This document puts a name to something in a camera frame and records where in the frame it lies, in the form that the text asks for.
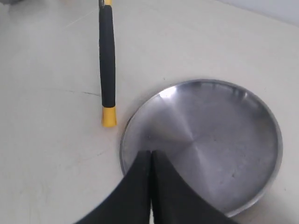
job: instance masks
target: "metal pan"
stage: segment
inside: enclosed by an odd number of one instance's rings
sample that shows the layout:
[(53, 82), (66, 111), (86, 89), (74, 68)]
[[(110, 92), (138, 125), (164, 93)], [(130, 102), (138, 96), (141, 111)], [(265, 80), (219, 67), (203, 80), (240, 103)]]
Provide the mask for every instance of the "metal pan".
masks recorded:
[(139, 150), (157, 149), (195, 192), (231, 217), (274, 181), (282, 137), (270, 109), (250, 91), (194, 80), (159, 92), (133, 115), (121, 140), (123, 173)]

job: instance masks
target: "black pan handle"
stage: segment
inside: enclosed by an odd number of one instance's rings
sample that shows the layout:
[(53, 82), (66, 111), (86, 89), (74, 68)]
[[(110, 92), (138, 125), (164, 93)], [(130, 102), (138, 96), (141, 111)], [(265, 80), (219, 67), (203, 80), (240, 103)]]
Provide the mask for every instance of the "black pan handle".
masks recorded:
[(111, 0), (99, 0), (100, 79), (104, 127), (116, 125), (115, 109), (115, 46)]

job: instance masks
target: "white table surface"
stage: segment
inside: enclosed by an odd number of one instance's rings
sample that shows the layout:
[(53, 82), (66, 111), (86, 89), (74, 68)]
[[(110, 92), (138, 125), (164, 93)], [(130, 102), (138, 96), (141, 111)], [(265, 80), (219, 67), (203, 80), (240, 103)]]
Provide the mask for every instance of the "white table surface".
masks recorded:
[(242, 224), (299, 223), (299, 28), (212, 0), (115, 0), (118, 126), (100, 123), (98, 0), (0, 5), (0, 223), (70, 224), (122, 178), (124, 126), (170, 84), (241, 85), (275, 114), (280, 173)]

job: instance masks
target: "yellow end cap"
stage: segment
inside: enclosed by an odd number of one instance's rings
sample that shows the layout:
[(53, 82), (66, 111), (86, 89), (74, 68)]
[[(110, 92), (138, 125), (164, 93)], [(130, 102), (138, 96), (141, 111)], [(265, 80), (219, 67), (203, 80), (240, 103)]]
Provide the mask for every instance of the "yellow end cap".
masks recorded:
[(103, 107), (102, 125), (104, 127), (114, 127), (116, 124), (116, 108)]
[(111, 0), (105, 0), (105, 5), (110, 6), (111, 5)]

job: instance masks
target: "white wall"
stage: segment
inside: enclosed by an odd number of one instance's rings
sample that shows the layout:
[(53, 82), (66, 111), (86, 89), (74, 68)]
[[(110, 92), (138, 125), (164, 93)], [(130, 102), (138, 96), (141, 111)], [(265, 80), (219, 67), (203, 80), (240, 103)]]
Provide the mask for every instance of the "white wall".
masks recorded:
[(299, 26), (299, 0), (219, 0)]

